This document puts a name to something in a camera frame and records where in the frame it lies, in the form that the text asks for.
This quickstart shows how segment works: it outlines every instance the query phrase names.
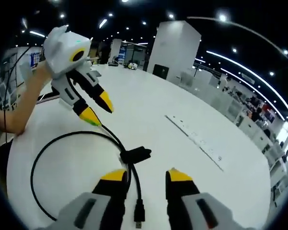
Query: black cable tie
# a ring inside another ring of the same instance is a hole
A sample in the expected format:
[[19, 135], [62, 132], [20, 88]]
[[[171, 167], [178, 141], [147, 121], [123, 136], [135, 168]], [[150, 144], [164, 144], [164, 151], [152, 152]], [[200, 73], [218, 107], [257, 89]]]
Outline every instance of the black cable tie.
[[150, 158], [150, 149], [145, 149], [143, 146], [129, 151], [122, 151], [120, 158], [125, 164], [136, 164]]

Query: white table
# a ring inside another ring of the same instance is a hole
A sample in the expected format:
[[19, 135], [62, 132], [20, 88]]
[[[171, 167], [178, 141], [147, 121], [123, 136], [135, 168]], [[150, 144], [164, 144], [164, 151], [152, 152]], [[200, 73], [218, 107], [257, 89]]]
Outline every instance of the white table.
[[[193, 178], [201, 192], [209, 192], [233, 211], [244, 227], [264, 225], [270, 203], [270, 177], [264, 155], [233, 123], [178, 86], [141, 70], [96, 67], [101, 86], [115, 111], [109, 114], [76, 88], [101, 121], [126, 149], [145, 146], [151, 158], [136, 165], [146, 210], [144, 230], [168, 230], [165, 173], [175, 167]], [[79, 130], [98, 130], [80, 120], [58, 99], [37, 105], [23, 135], [12, 144], [7, 190], [10, 203], [30, 229], [52, 221], [39, 209], [30, 189], [30, 171], [39, 151], [53, 138]], [[183, 119], [226, 158], [224, 172], [165, 118]], [[34, 175], [36, 195], [53, 216], [84, 191], [92, 191], [100, 177], [122, 168], [119, 151], [96, 136], [73, 136], [53, 144], [40, 158]], [[121, 229], [133, 230], [136, 201], [134, 178], [125, 202]]]

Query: black cable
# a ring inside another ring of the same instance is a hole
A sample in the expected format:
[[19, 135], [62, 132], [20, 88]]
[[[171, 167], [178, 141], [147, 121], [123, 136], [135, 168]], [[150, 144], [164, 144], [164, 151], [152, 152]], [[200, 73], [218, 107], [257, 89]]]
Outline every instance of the black cable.
[[[123, 144], [121, 143], [121, 141], [117, 138], [117, 136], [115, 134], [112, 133], [111, 130], [109, 130], [106, 126], [102, 125], [102, 127], [109, 133], [113, 136], [112, 137], [109, 137], [105, 134], [102, 134], [102, 133], [97, 133], [97, 132], [94, 132], [94, 131], [77, 131], [77, 132], [71, 132], [71, 133], [67, 133], [67, 134], [64, 134], [62, 136], [59, 136], [55, 139], [53, 139], [52, 141], [50, 141], [47, 145], [45, 145], [42, 150], [38, 153], [37, 157], [35, 158], [34, 162], [33, 162], [33, 166], [32, 166], [32, 169], [31, 169], [31, 174], [30, 174], [30, 186], [31, 186], [31, 191], [32, 191], [32, 194], [33, 194], [33, 197], [34, 197], [34, 200], [36, 201], [37, 205], [39, 206], [39, 208], [52, 220], [56, 221], [57, 219], [55, 217], [53, 217], [52, 215], [50, 215], [44, 208], [43, 206], [40, 204], [36, 194], [35, 194], [35, 191], [34, 191], [34, 186], [33, 186], [33, 176], [34, 176], [34, 171], [35, 171], [35, 168], [36, 168], [36, 164], [39, 160], [39, 158], [41, 157], [41, 155], [44, 153], [44, 151], [51, 145], [53, 144], [54, 142], [62, 139], [62, 138], [65, 138], [65, 137], [69, 137], [69, 136], [72, 136], [72, 135], [77, 135], [77, 134], [92, 134], [92, 135], [97, 135], [97, 136], [100, 136], [100, 137], [103, 137], [103, 138], [106, 138], [108, 139], [109, 141], [111, 141], [114, 145], [116, 145], [120, 151], [125, 151], [125, 147], [123, 146]], [[141, 199], [142, 195], [141, 195], [141, 187], [140, 187], [140, 182], [139, 182], [139, 177], [138, 177], [138, 174], [137, 174], [137, 171], [134, 167], [133, 164], [128, 164], [128, 189], [127, 191], [129, 190], [129, 187], [130, 187], [130, 182], [131, 182], [131, 170], [134, 174], [134, 178], [135, 178], [135, 181], [136, 181], [136, 184], [137, 184], [137, 191], [138, 191], [138, 199]]]
[[[25, 55], [25, 53], [30, 48], [31, 48], [31, 46], [28, 49], [26, 49], [23, 54], [20, 55], [20, 57], [16, 60], [15, 64], [13, 65], [11, 72], [9, 73], [8, 80], [6, 82], [6, 89], [5, 89], [5, 95], [4, 95], [4, 101], [3, 101], [4, 105], [5, 105], [5, 101], [6, 101], [6, 96], [7, 96], [7, 92], [8, 92], [8, 88], [9, 88], [9, 83], [10, 83], [10, 78], [11, 78], [12, 72], [13, 72], [15, 66], [17, 65], [18, 61], [23, 57], [23, 55]], [[7, 143], [8, 142], [8, 135], [7, 135], [7, 130], [6, 130], [5, 108], [3, 110], [3, 115], [4, 115], [5, 143]]]

